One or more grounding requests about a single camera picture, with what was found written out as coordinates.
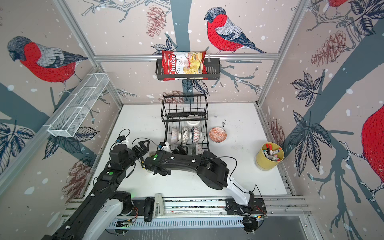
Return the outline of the white brown patterned bowl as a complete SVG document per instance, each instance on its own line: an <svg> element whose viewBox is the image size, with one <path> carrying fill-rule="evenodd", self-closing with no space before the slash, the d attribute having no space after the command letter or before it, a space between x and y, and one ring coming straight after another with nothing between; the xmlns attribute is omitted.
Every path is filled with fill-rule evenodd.
<svg viewBox="0 0 384 240"><path fill-rule="evenodd" d="M191 137L191 129L188 127L182 127L182 144L186 145Z"/></svg>

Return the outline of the blue patterned bowl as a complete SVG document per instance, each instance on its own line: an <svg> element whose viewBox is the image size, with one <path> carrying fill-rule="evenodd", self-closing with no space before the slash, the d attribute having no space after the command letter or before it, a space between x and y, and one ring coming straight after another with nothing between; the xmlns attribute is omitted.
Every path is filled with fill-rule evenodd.
<svg viewBox="0 0 384 240"><path fill-rule="evenodd" d="M201 139L201 137L202 137L202 133L201 133L199 127L193 126L193 128L192 128L192 142L198 143L199 140Z"/></svg>

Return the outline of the white ceramic bowl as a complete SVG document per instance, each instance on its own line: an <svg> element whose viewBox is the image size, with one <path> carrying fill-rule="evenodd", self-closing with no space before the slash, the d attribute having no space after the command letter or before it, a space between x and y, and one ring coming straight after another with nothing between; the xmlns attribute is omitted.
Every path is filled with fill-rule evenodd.
<svg viewBox="0 0 384 240"><path fill-rule="evenodd" d="M200 117L198 115L187 116L186 126L189 129L192 129L193 127L199 128L201 126Z"/></svg>

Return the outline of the black two-tier dish rack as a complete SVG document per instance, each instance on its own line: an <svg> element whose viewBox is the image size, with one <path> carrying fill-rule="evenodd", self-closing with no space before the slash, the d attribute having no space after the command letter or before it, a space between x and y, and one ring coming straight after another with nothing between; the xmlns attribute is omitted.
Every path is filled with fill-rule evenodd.
<svg viewBox="0 0 384 240"><path fill-rule="evenodd" d="M182 127L186 126L187 116L198 115L201 120L199 127L202 137L198 144L201 145L204 151L210 149L208 136L208 120L209 108L207 96L203 94L197 95L167 95L162 98L161 119L165 125L165 142L169 144L171 151L177 149L178 145L182 144L182 139L175 145L171 144L171 131L176 128L182 134ZM188 154L193 155L192 138L188 141Z"/></svg>

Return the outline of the red orange patterned bowl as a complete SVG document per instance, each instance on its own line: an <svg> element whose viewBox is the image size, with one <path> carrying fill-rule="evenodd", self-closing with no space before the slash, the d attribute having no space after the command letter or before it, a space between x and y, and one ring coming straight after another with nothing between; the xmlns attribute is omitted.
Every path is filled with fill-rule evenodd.
<svg viewBox="0 0 384 240"><path fill-rule="evenodd" d="M210 139L215 143L221 143L226 140L227 132L221 127L214 127L209 131Z"/></svg>

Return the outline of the grey green patterned bowl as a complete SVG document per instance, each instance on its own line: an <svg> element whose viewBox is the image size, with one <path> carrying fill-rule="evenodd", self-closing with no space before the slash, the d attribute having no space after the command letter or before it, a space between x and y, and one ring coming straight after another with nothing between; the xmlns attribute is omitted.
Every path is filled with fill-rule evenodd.
<svg viewBox="0 0 384 240"><path fill-rule="evenodd" d="M193 144L193 155L202 155L204 153L203 148L200 144L194 143Z"/></svg>

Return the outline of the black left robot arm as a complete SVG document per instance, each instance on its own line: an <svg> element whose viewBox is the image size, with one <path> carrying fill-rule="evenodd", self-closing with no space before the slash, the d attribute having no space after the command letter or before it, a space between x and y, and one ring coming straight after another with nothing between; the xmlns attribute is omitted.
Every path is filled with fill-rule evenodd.
<svg viewBox="0 0 384 240"><path fill-rule="evenodd" d="M118 187L127 176L127 169L149 152L149 145L149 140L140 141L133 149L126 144L115 145L90 194L60 228L43 239L96 240L119 214L130 213L131 194Z"/></svg>

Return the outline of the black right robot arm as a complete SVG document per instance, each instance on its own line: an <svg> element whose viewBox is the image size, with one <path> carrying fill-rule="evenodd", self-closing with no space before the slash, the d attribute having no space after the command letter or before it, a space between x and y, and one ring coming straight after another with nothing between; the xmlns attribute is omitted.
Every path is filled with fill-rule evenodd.
<svg viewBox="0 0 384 240"><path fill-rule="evenodd" d="M209 188L227 191L231 196L226 199L228 215L267 216L264 200L257 205L253 191L241 187L232 177L227 164L209 151L204 151L201 155L189 156L159 150L154 156L144 160L144 167L155 175L161 176L171 175L173 170L195 173Z"/></svg>

